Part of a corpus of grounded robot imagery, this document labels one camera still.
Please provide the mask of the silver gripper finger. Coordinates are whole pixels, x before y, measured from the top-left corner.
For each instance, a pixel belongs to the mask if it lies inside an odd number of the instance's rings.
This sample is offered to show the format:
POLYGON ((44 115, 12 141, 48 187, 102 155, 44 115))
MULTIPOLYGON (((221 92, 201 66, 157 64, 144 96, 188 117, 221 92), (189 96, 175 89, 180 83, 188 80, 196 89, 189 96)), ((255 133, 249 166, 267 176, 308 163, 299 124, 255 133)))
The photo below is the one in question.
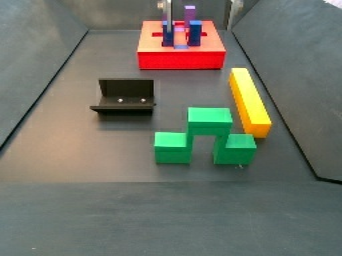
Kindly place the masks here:
POLYGON ((172 29, 172 0, 157 0, 157 8, 163 11, 163 25, 165 31, 171 32, 172 29))

